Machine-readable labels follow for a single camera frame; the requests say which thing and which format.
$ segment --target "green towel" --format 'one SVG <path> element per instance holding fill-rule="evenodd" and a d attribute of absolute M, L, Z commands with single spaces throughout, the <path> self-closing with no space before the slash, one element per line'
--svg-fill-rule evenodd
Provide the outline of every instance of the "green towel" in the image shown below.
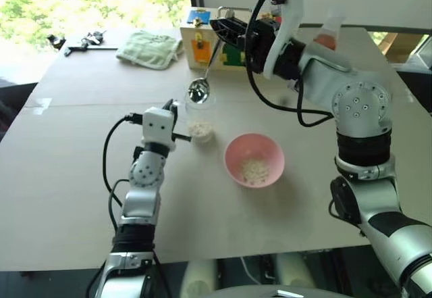
<path fill-rule="evenodd" d="M 147 31 L 134 32 L 115 56 L 154 70 L 168 68 L 171 60 L 178 60 L 183 51 L 182 40 L 170 36 L 158 36 Z"/>

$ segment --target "window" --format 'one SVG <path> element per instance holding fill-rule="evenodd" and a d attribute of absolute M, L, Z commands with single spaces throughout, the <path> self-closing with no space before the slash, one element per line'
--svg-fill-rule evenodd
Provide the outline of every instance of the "window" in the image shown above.
<path fill-rule="evenodd" d="M 390 63 L 431 69 L 432 45 L 429 34 L 392 32 L 370 32 L 369 34 Z"/>
<path fill-rule="evenodd" d="M 188 6 L 190 0 L 0 0 L 0 47 L 7 49 L 0 52 L 0 78 L 37 81 L 55 56 L 49 34 L 176 27 Z"/>

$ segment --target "white cylinder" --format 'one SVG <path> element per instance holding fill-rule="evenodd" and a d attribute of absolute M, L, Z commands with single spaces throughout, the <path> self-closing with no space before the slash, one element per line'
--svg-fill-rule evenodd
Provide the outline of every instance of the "white cylinder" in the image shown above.
<path fill-rule="evenodd" d="M 301 254 L 277 254 L 275 266 L 277 279 L 280 284 L 302 288 L 317 287 Z"/>
<path fill-rule="evenodd" d="M 204 259 L 188 263 L 180 298 L 201 298 L 217 289 L 217 261 Z"/>

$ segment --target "orange label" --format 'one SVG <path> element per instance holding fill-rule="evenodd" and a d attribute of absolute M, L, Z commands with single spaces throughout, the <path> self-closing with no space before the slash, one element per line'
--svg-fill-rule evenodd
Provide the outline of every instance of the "orange label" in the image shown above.
<path fill-rule="evenodd" d="M 192 50 L 194 52 L 194 59 L 197 63 L 207 64 L 210 61 L 210 42 L 204 40 L 192 40 Z"/>
<path fill-rule="evenodd" d="M 329 36 L 327 34 L 320 33 L 315 39 L 314 42 L 323 45 L 331 50 L 336 50 L 336 40 L 334 36 Z"/>

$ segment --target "black tool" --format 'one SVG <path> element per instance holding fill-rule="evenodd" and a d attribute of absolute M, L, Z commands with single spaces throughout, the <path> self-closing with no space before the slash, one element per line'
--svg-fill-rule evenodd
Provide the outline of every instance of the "black tool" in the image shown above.
<path fill-rule="evenodd" d="M 53 34 L 50 34 L 47 37 L 47 39 L 49 40 L 49 43 L 51 44 L 51 46 L 53 46 L 53 48 L 56 50 L 60 50 L 63 47 L 64 43 L 66 42 L 66 39 L 64 36 L 59 38 Z"/>
<path fill-rule="evenodd" d="M 87 51 L 87 50 L 117 50 L 118 47 L 114 46 L 102 46 L 104 32 L 95 31 L 94 33 L 88 33 L 84 38 L 81 39 L 81 44 L 76 46 L 69 46 L 65 49 L 65 57 L 69 56 L 74 51 Z"/>

